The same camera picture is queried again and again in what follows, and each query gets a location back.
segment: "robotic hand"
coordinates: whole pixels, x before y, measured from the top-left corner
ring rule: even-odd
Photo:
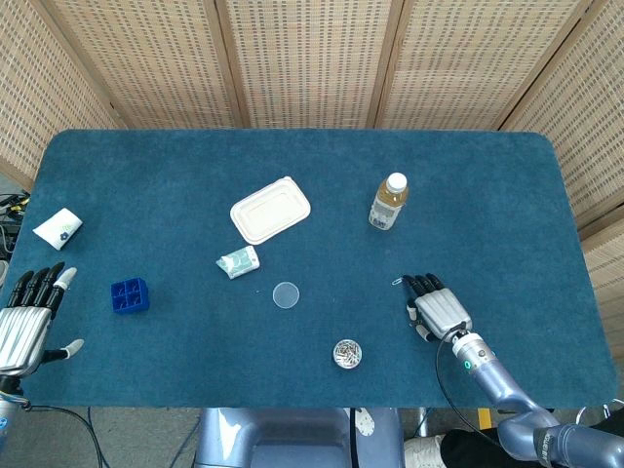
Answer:
[[[57,278],[63,266],[59,263],[35,274],[24,273],[7,307],[0,310],[0,449],[17,409],[30,407],[20,388],[21,379],[40,364],[69,359],[84,343],[76,339],[63,348],[44,350],[63,294],[76,274],[76,268],[68,268]]]
[[[417,323],[442,341],[440,348],[444,342],[452,343],[453,354],[491,403],[516,413],[498,426],[498,438],[507,453],[546,467],[624,468],[624,438],[577,424],[562,425],[534,402],[483,339],[471,332],[472,319],[438,278],[427,274],[403,279],[417,296],[408,303],[410,318],[417,321],[417,309],[423,317],[423,323]]]

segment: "table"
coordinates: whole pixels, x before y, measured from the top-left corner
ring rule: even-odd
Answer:
[[[370,226],[378,184],[407,175],[392,230]],[[234,203],[282,176],[311,215],[257,246],[233,281],[215,265],[245,246]],[[57,252],[32,229],[62,207],[84,225]],[[78,268],[49,347],[72,360],[23,382],[37,404],[146,407],[441,407],[436,346],[409,326],[402,274],[434,272],[475,331],[546,407],[595,405],[616,378],[550,142],[528,133],[67,131],[50,143],[13,257]],[[110,285],[139,276],[150,309],[120,316]],[[272,302],[298,285],[291,310]],[[341,338],[355,370],[332,362]],[[451,355],[461,407],[488,402]]]

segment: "black cable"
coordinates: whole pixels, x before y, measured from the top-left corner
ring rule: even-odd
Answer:
[[[431,408],[427,409],[427,411],[422,416],[422,420],[418,423],[416,428],[413,430],[413,436],[414,437],[418,436],[418,429],[420,429],[420,427],[425,423],[425,421],[427,420],[427,417],[429,416],[429,413],[431,412],[431,410],[432,410]]]
[[[94,432],[93,427],[89,424],[89,422],[82,417],[77,412],[72,411],[71,409],[59,408],[59,407],[50,407],[48,405],[33,405],[32,407],[26,409],[27,411],[58,411],[64,414],[68,414],[71,417],[78,419],[89,431],[89,435],[94,441],[94,447],[96,448],[97,453],[97,468],[102,468],[102,455],[101,450],[99,448],[98,438],[96,437],[96,433]]]
[[[479,434],[481,437],[486,439],[491,444],[493,444],[493,445],[497,446],[498,448],[502,449],[502,447],[500,446],[500,444],[497,441],[495,441],[491,437],[488,437],[479,428],[475,427],[475,425],[473,425],[468,419],[466,419],[466,416],[464,416],[461,413],[461,411],[459,409],[457,409],[455,404],[450,399],[449,393],[447,393],[447,389],[445,388],[444,384],[442,383],[442,379],[440,378],[440,352],[442,351],[442,347],[446,343],[445,340],[447,339],[449,334],[451,334],[452,332],[457,332],[458,330],[464,330],[465,328],[466,328],[466,324],[465,324],[465,322],[462,322],[458,326],[453,327],[452,329],[447,331],[445,333],[445,335],[442,337],[442,339],[440,340],[440,344],[438,345],[438,352],[436,353],[436,377],[438,378],[438,385],[440,385],[440,390],[442,390],[442,393],[444,394],[445,398],[447,399],[448,404],[450,405],[452,410],[455,411],[455,413],[459,416],[459,418],[464,422],[464,424],[466,424],[468,427],[470,427],[473,431],[475,431],[477,434]]]
[[[94,430],[94,434],[96,433],[96,428],[94,427],[94,422],[91,418],[91,407],[87,407],[87,420],[89,421],[89,424],[91,425],[91,428]],[[106,457],[104,456],[104,453],[101,451],[101,447],[99,449],[99,452],[101,453],[101,461],[104,463],[104,466],[106,468],[110,468],[110,465],[108,464],[108,461],[106,461]]]
[[[172,460],[171,464],[169,465],[169,468],[174,468],[174,465],[176,464],[177,459],[179,458],[180,455],[182,455],[182,452],[186,448],[186,445],[188,444],[188,441],[191,440],[191,437],[193,437],[193,434],[195,434],[195,431],[199,427],[199,422],[200,422],[200,418],[198,417],[197,421],[195,422],[195,425],[191,429],[191,432],[188,433],[188,436],[186,436],[186,439],[184,439],[184,442],[182,442],[182,445],[179,446],[179,448],[177,449],[177,452],[175,453],[174,459]]]
[[[355,433],[355,408],[349,410],[349,445],[351,451],[351,468],[360,468],[358,444]]]

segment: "white label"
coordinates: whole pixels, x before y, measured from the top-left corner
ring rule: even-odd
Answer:
[[[375,195],[374,202],[370,207],[369,222],[379,229],[387,230],[392,227],[397,216],[401,212],[401,207],[391,207],[387,203],[383,203]]]

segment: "shoe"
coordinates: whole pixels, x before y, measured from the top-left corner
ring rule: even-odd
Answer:
[[[443,437],[416,437],[406,441],[406,468],[447,468],[440,456],[440,442]]]

